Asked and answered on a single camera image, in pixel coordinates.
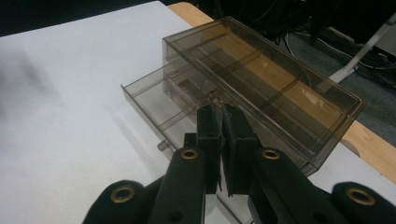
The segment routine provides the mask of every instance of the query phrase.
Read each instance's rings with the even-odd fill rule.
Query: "black cable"
[[[239,13],[238,13],[238,20],[240,20],[240,19],[241,19],[242,12],[243,12],[243,10],[244,10],[244,7],[245,7],[245,3],[246,3],[246,1],[247,1],[247,0],[244,0],[244,1],[242,1],[242,4],[241,4],[241,9],[239,9]]]
[[[222,6],[221,6],[220,1],[219,0],[214,0],[214,2],[215,2],[216,8],[218,9],[219,17],[223,18],[224,17],[224,12],[222,10]]]
[[[297,35],[306,35],[306,36],[310,36],[309,34],[303,34],[303,33],[299,33],[299,32],[294,32],[294,33],[297,34]],[[324,45],[326,45],[327,47],[329,47],[329,48],[331,48],[331,49],[334,49],[334,50],[336,50],[336,51],[338,51],[338,52],[340,52],[340,53],[346,55],[346,56],[349,57],[349,58],[353,58],[353,57],[354,57],[354,56],[352,56],[351,54],[345,53],[343,50],[338,49],[337,47],[334,47],[334,46],[328,44],[326,41],[322,40],[321,38],[318,38],[318,40],[319,40],[320,42],[322,42]],[[380,63],[379,63],[379,62],[376,62],[376,61],[374,61],[374,60],[371,60],[370,63],[377,63],[379,66],[377,66],[377,65],[371,65],[371,64],[367,63],[366,60],[367,60],[367,54],[366,54],[366,56],[365,56],[363,59],[361,59],[361,60],[359,61],[359,63],[363,64],[363,65],[366,66],[367,68],[371,68],[371,69],[375,69],[375,70],[393,70],[393,69],[396,69],[396,66],[394,66],[394,67],[381,67]]]
[[[340,49],[341,51],[349,54],[349,55],[356,55],[359,50],[361,50],[361,48],[359,47],[354,47],[354,46],[350,46],[348,44],[344,44],[344,43],[340,43],[337,41],[333,41],[330,40],[329,38],[326,37],[322,37],[322,40],[324,40],[325,42],[331,44],[332,46],[334,46],[337,49]],[[376,69],[377,67],[382,67],[384,66],[384,60],[387,61],[387,63],[391,63],[388,60],[388,57],[384,56],[384,55],[380,55],[378,53],[374,53],[373,51],[369,51],[367,54],[364,55],[364,57],[361,59],[362,62],[366,63],[366,64],[377,64],[377,65],[372,65],[372,67],[374,69]]]
[[[378,83],[379,85],[381,85],[381,86],[383,86],[383,87],[385,87],[385,88],[387,88],[387,89],[390,89],[390,90],[392,90],[392,91],[396,91],[396,83],[388,83],[384,78],[382,78],[382,77],[377,73],[376,70],[370,69],[370,68],[367,69],[368,72],[370,72],[370,74],[371,74],[370,77],[361,74],[360,72],[358,72],[358,70],[357,70],[356,68],[354,68],[354,70],[355,70],[355,73],[356,73],[358,76],[363,77],[363,78],[365,78],[365,79],[368,79],[368,80],[370,80],[370,81],[376,82],[376,83]]]
[[[264,18],[266,16],[272,10],[272,8],[275,6],[275,4],[277,2],[276,0],[273,0],[273,1],[274,2],[271,4],[271,6],[269,6],[268,9],[264,13],[262,13],[262,15],[260,17],[257,18],[255,21],[251,22],[248,26],[251,26],[253,23],[261,20],[262,18]]]
[[[298,28],[290,28],[289,32],[290,33],[296,33],[296,32],[304,32],[305,29],[298,29]]]
[[[289,54],[291,54],[291,55],[294,56],[293,52],[291,52],[291,49],[290,49],[290,47],[289,47],[288,41],[286,41],[286,35],[287,35],[287,34],[288,34],[288,33],[285,33],[285,34],[282,36],[282,40],[283,40],[283,43],[285,44],[286,49],[288,50]]]
[[[280,44],[280,39],[281,39],[281,35],[278,35],[275,39],[274,39],[274,43],[279,46]]]

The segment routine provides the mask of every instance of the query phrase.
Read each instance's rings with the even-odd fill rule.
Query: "plastic organizer case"
[[[306,174],[319,169],[364,103],[240,22],[225,18],[163,39],[164,67],[123,87],[164,139],[179,148],[196,109],[242,109],[262,145]]]

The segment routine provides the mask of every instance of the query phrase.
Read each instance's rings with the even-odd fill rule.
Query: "brass screw hole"
[[[122,185],[111,192],[111,202],[126,203],[134,197],[134,186]]]
[[[363,189],[347,189],[346,195],[355,203],[368,206],[375,204],[375,198]]]
[[[194,149],[185,149],[181,152],[181,157],[186,160],[193,160],[198,157],[198,152]]]
[[[264,156],[264,158],[266,158],[268,160],[273,160],[273,161],[280,158],[280,155],[277,152],[270,150],[270,149],[264,150],[262,152],[262,155]]]

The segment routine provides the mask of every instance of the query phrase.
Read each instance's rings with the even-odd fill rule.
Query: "white table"
[[[80,223],[109,184],[164,174],[159,139],[120,84],[161,67],[162,38],[188,28],[153,2],[0,38],[0,223]],[[228,221],[216,208],[206,223]]]

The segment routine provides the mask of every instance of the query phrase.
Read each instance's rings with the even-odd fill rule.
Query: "transparent plastic box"
[[[240,22],[225,18],[163,39],[164,67],[123,87],[160,147],[196,132],[198,107],[242,109],[265,147],[306,174],[330,155],[364,103]]]

